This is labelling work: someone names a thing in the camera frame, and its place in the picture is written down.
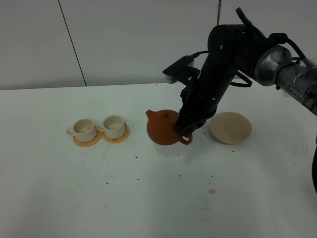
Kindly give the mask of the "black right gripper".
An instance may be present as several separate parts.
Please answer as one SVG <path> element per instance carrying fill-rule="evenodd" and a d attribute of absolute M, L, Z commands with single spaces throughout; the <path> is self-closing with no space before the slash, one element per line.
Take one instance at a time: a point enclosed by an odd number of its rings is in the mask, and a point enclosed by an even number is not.
<path fill-rule="evenodd" d="M 214 115 L 218 98 L 219 75 L 202 74 L 181 92 L 183 106 L 173 129 L 186 138 L 201 128 Z"/>

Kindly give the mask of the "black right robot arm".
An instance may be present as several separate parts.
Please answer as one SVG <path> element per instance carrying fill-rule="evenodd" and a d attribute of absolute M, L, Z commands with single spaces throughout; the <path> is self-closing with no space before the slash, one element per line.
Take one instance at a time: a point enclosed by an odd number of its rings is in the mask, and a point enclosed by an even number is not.
<path fill-rule="evenodd" d="M 208 38 L 201 69 L 191 67 L 195 55 L 175 63 L 170 76 L 185 85 L 174 130 L 189 137 L 212 118 L 235 76 L 245 74 L 262 86 L 275 85 L 310 112 L 317 112 L 317 66 L 284 33 L 266 37 L 236 9 L 240 25 L 218 25 Z"/>

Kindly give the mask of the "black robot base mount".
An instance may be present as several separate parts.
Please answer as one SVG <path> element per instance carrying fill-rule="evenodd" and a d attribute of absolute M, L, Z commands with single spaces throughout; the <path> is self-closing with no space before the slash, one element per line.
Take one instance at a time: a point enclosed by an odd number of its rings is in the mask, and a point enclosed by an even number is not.
<path fill-rule="evenodd" d="M 317 193 L 317 147 L 315 149 L 314 157 L 312 161 L 312 181 L 313 181 L 315 192 Z"/>

